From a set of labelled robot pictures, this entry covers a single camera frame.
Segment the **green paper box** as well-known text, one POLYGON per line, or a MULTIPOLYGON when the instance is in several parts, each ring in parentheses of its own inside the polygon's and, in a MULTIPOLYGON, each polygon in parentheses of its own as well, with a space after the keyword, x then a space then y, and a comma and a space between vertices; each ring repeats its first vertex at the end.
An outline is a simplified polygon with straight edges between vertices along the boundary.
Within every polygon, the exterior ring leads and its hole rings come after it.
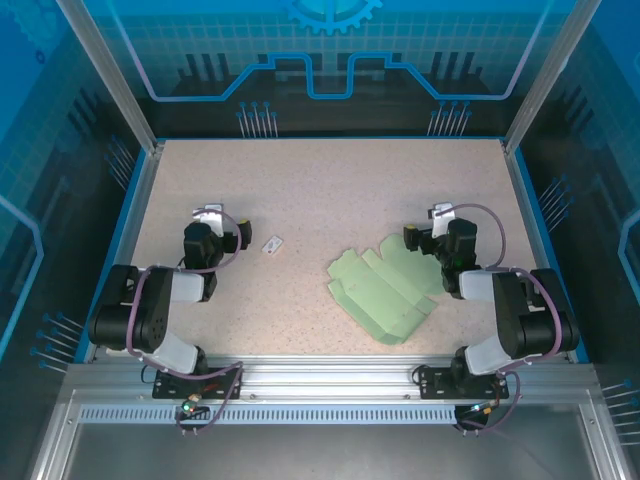
POLYGON ((344 251, 327 272, 336 303, 385 345, 405 343, 444 293, 438 260, 408 250, 398 234, 385 238, 378 251, 344 251))

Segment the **grey metal floor panel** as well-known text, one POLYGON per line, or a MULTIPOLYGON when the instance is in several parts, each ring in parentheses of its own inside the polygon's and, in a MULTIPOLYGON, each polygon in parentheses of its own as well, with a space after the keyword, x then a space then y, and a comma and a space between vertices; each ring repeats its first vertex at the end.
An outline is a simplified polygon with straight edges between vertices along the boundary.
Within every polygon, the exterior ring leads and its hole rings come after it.
POLYGON ((594 480, 564 422, 512 437, 442 426, 85 425, 64 480, 594 480))

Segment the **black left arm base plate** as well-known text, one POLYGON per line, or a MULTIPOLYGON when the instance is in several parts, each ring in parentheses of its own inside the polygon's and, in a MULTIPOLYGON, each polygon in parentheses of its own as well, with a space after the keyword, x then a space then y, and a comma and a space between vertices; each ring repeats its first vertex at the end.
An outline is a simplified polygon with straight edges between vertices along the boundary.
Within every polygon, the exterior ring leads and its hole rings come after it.
POLYGON ((235 385, 232 380, 238 373, 235 368, 229 372, 207 380, 185 380, 167 373, 157 372, 152 389, 154 399, 180 400, 187 399, 192 394, 199 394, 205 400, 223 400, 228 392, 230 399, 240 397, 242 377, 239 377, 235 385))

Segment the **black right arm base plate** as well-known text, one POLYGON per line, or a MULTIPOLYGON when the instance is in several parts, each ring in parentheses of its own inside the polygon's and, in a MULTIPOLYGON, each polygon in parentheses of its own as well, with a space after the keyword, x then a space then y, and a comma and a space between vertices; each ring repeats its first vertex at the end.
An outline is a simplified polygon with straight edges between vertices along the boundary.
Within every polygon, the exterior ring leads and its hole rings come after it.
POLYGON ((495 374, 473 376, 455 373, 451 367, 420 365, 413 370, 411 380, 422 400, 503 400, 510 396, 506 381, 495 374))

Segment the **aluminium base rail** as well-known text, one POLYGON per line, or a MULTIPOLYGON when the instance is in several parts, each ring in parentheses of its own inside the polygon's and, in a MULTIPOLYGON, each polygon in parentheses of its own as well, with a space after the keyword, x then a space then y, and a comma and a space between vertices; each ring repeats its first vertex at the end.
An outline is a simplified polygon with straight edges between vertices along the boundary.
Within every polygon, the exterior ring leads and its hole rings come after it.
MULTIPOLYGON (((241 355, 212 356, 211 365, 244 366, 240 399, 254 404, 416 403, 411 378, 419 365, 446 367, 447 355, 241 355)), ((131 358, 100 358, 68 368, 59 399, 75 403, 149 403, 151 388, 131 358)), ((517 368, 522 401, 529 405, 601 402, 595 368, 563 358, 517 368)))

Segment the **aluminium frame post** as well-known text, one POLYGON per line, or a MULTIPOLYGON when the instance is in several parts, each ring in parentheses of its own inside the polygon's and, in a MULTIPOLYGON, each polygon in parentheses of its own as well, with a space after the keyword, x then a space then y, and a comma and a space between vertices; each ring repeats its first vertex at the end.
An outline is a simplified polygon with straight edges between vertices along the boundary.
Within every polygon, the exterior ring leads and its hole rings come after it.
POLYGON ((55 0, 136 140, 154 155, 158 140, 82 0, 55 0))
POLYGON ((573 54, 602 0, 576 0, 504 139, 504 152, 515 154, 544 101, 573 54))

